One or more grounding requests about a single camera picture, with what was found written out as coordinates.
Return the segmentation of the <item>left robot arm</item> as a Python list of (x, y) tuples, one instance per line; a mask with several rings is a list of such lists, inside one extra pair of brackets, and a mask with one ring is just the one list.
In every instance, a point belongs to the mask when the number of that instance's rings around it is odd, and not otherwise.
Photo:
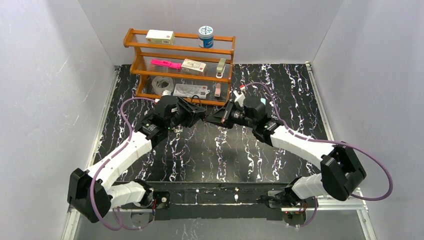
[(206, 115), (204, 107), (182, 97), (162, 96), (135, 126), (129, 126), (128, 138), (116, 149), (86, 170), (77, 168), (70, 174), (67, 202), (92, 223), (126, 204), (152, 208), (152, 186), (143, 180), (116, 185), (117, 178), (167, 139), (171, 129), (190, 128)]

